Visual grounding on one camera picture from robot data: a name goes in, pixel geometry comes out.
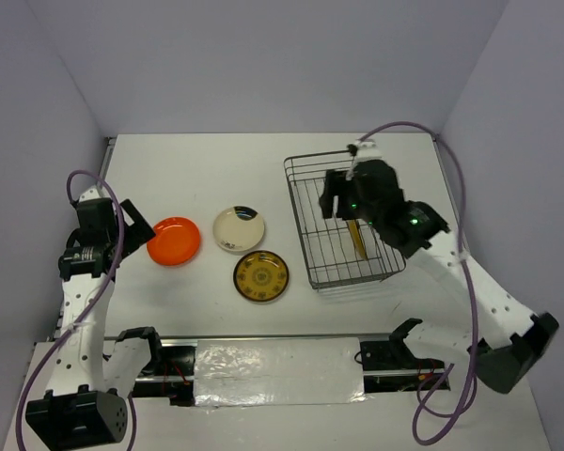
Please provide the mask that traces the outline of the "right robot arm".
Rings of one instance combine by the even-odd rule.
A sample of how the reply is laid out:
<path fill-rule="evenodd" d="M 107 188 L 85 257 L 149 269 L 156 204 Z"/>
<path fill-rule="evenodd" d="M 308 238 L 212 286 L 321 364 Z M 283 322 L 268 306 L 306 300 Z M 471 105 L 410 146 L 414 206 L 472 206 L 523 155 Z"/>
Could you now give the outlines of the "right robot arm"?
<path fill-rule="evenodd" d="M 396 171 L 380 159 L 329 170 L 319 198 L 325 219 L 359 219 L 425 272 L 455 303 L 468 305 L 472 326 L 461 333 L 422 315 L 390 335 L 390 357 L 400 367 L 433 358 L 470 359 L 469 372 L 499 394 L 509 393 L 544 355 L 559 328 L 548 312 L 516 301 L 463 249 L 462 235 L 429 204 L 408 200 Z"/>

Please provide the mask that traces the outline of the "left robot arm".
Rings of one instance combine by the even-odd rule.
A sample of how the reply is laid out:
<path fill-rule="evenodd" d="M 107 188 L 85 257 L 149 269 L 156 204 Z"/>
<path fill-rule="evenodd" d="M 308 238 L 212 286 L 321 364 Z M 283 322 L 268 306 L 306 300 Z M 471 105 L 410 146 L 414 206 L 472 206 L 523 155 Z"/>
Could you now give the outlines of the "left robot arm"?
<path fill-rule="evenodd" d="M 106 314 L 118 263 L 154 238 L 131 200 L 84 194 L 75 201 L 79 226 L 58 260 L 63 288 L 61 336 L 42 398 L 29 400 L 24 421 L 50 450 L 78 450 L 123 441 L 133 412 L 127 399 L 141 373 L 165 365 L 149 326 L 121 332 L 103 352 Z"/>

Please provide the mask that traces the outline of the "orange plate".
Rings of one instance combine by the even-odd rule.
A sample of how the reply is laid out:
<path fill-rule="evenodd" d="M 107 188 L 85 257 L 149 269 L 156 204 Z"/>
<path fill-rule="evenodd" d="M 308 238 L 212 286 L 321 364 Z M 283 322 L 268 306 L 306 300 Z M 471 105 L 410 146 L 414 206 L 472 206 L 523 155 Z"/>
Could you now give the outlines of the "orange plate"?
<path fill-rule="evenodd" d="M 165 218 L 153 227 L 155 236 L 147 243 L 150 258 L 174 267 L 187 263 L 198 252 L 201 235 L 197 225 L 184 217 Z"/>

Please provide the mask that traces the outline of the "mustard plate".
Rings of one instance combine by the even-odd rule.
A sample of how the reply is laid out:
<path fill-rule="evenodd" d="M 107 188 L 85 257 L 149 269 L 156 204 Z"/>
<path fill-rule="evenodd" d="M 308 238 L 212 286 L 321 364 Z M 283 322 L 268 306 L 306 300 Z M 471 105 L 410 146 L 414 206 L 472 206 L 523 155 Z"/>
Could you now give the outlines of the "mustard plate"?
<path fill-rule="evenodd" d="M 356 220 L 350 220 L 347 222 L 347 227 L 350 232 L 350 236 L 352 239 L 352 244 L 356 254 L 364 260 L 368 259 L 366 246 L 363 242 L 361 233 L 360 233 L 360 226 Z"/>
<path fill-rule="evenodd" d="M 286 291 L 290 284 L 290 269 L 278 254 L 257 250 L 240 258 L 232 281 L 237 292 L 247 301 L 270 303 Z"/>

